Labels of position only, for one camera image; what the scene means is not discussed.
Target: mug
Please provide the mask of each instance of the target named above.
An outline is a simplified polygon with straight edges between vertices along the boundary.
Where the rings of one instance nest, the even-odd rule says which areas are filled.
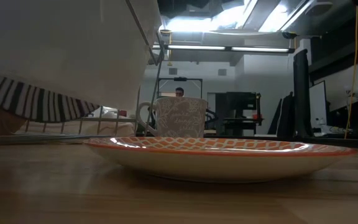
[[[140,117],[144,106],[151,108],[150,102],[143,102],[137,110],[139,124],[144,128],[146,123]],[[190,97],[164,97],[156,100],[153,109],[156,111],[156,129],[148,127],[154,136],[202,138],[204,136],[205,111],[207,102]]]

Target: table surface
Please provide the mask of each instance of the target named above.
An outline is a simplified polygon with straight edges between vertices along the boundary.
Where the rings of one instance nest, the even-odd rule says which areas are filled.
[[[358,223],[358,155],[296,179],[201,184],[82,145],[0,146],[0,223]]]

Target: wire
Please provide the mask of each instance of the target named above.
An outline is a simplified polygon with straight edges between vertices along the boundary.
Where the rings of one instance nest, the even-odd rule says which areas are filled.
[[[356,71],[357,71],[357,56],[358,56],[358,6],[356,6],[356,28],[355,28],[355,46],[356,49],[354,51],[354,65],[353,65],[353,81],[352,81],[352,90],[351,90],[351,105],[349,107],[349,116],[347,117],[347,124],[345,130],[345,139],[347,138],[347,131],[351,125],[351,114],[352,114],[352,105],[353,105],[353,91],[354,91],[354,83],[356,82]]]

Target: person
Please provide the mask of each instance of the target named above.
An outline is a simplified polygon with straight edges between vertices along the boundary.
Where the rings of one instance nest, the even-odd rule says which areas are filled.
[[[176,96],[183,97],[185,95],[185,91],[182,87],[178,87],[175,89]]]

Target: striped fabric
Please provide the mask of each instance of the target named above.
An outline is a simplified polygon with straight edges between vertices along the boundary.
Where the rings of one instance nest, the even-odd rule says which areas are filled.
[[[0,76],[0,108],[30,121],[60,123],[82,118],[99,106]]]

